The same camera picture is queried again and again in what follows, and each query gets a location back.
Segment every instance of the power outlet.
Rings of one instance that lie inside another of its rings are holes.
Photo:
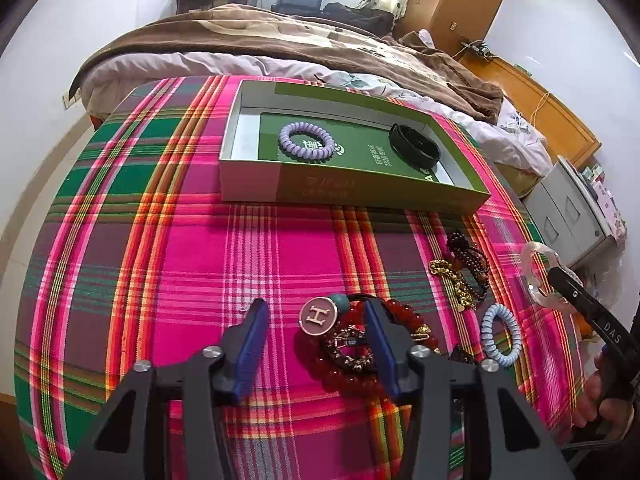
[[[80,100],[80,89],[76,90],[76,93],[71,97],[71,99],[69,98],[68,92],[65,92],[62,94],[62,105],[63,107],[65,107],[65,110],[69,110],[69,107],[73,103],[79,100]]]

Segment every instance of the h logo charm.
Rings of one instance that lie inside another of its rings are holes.
[[[312,306],[309,309],[311,312],[314,313],[314,316],[306,316],[306,320],[310,321],[311,323],[317,323],[318,325],[322,326],[322,324],[326,321],[325,319],[318,319],[318,316],[320,314],[323,314],[324,316],[326,316],[329,313],[329,309],[323,310],[322,308],[318,308],[316,306]]]
[[[330,298],[313,298],[300,309],[298,324],[306,334],[323,335],[331,330],[338,320],[338,307]]]

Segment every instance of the plaid blanket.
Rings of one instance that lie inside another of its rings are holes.
[[[239,477],[390,478],[409,408],[326,393],[296,357],[297,315],[309,298],[334,291],[397,298],[423,314],[441,349],[461,343],[480,356],[484,308],[457,312],[451,284],[427,270],[452,228],[484,251],[490,300],[522,327],[514,381],[549,428],[566,430],[582,381],[575,332],[569,318],[530,304],[518,254],[539,235],[470,138],[436,116],[492,194],[473,216],[223,203],[217,158],[243,78],[137,88],[61,186],[33,250],[15,346],[18,414],[38,478],[63,475],[136,360],[187,358],[217,342],[256,297],[271,316],[262,364],[252,396],[225,412]],[[496,339],[508,348],[504,333]],[[171,407],[174,478],[184,477],[180,410]],[[462,438],[460,429],[452,436],[454,478]]]

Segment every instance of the lavender coil hair tie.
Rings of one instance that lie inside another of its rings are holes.
[[[289,137],[296,132],[305,132],[320,139],[324,148],[305,148],[293,142]],[[280,131],[279,137],[282,149],[293,156],[306,158],[308,160],[324,160],[334,154],[335,142],[332,136],[320,126],[311,123],[291,123],[287,124]]]

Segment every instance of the gray drawer cabinet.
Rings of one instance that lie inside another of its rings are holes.
[[[562,263],[577,267],[615,245],[598,203],[561,156],[551,173],[524,199],[545,244]]]

